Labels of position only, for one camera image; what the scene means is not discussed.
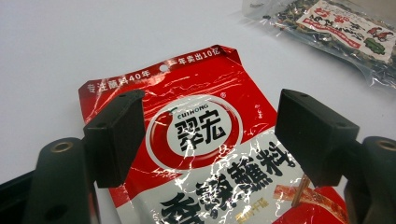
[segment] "clear plastic bag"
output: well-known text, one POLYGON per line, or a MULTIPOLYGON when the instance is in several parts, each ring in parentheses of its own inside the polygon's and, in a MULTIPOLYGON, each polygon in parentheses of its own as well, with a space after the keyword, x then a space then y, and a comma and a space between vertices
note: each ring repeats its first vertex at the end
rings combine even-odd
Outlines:
POLYGON ((395 28, 363 7, 339 0, 245 0, 243 11, 353 63, 370 86, 396 90, 395 28))

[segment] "black clamp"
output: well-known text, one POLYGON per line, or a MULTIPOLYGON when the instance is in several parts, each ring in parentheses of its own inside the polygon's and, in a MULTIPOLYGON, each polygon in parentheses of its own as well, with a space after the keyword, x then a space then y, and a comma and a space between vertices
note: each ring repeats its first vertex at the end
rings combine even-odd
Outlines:
POLYGON ((143 97, 125 92, 84 127, 83 139, 46 145, 33 172, 0 186, 0 222, 100 223, 94 182, 124 183, 146 132, 143 97))
POLYGON ((349 221, 396 223, 396 142, 356 141, 359 127, 297 91, 281 92, 276 137, 316 187, 337 186, 341 176, 349 221))

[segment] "red snack bag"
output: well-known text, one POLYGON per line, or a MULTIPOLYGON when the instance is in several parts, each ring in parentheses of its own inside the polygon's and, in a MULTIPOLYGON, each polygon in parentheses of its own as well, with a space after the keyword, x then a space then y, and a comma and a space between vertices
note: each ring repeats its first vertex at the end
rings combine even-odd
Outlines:
POLYGON ((146 93, 147 133, 125 183, 110 189, 122 223, 346 223, 332 188, 306 189, 291 208, 303 171, 277 141, 276 111, 235 49, 89 81, 79 89, 85 122, 135 89, 146 93))

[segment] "food package label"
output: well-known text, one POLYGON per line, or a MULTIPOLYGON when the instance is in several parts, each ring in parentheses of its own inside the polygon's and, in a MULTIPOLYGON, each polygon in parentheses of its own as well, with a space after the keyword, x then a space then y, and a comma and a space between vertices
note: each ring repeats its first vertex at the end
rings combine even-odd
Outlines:
POLYGON ((396 42, 391 30, 322 0, 309 8, 297 23, 331 34, 346 46, 385 63, 389 61, 396 42))
POLYGON ((136 89, 145 91, 146 136, 125 183, 110 189, 122 223, 347 223, 333 188, 309 186, 291 207, 304 173, 235 49, 89 81, 79 89, 84 120, 136 89))

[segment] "metal screw hole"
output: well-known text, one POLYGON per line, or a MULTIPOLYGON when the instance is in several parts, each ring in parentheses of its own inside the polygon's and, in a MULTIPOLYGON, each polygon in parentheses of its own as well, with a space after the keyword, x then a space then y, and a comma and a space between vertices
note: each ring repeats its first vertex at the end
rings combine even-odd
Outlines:
POLYGON ((57 145, 52 147, 51 151, 55 152, 55 153, 64 152, 64 151, 69 150, 72 147, 73 147, 73 143, 71 143, 71 142, 62 142, 62 143, 58 143, 57 145))
POLYGON ((392 142, 381 140, 377 142, 382 148, 390 151, 396 151, 396 145, 392 142))

